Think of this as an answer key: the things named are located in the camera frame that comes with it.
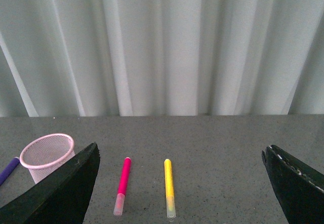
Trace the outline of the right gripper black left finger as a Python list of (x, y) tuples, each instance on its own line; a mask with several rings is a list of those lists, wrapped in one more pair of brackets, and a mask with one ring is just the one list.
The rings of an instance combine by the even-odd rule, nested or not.
[(96, 143), (7, 205), (1, 223), (83, 223), (100, 165)]

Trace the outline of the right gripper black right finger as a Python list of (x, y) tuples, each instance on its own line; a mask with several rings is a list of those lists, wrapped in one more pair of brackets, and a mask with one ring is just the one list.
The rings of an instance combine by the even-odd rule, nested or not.
[(323, 223), (323, 174), (276, 145), (262, 160), (288, 223)]

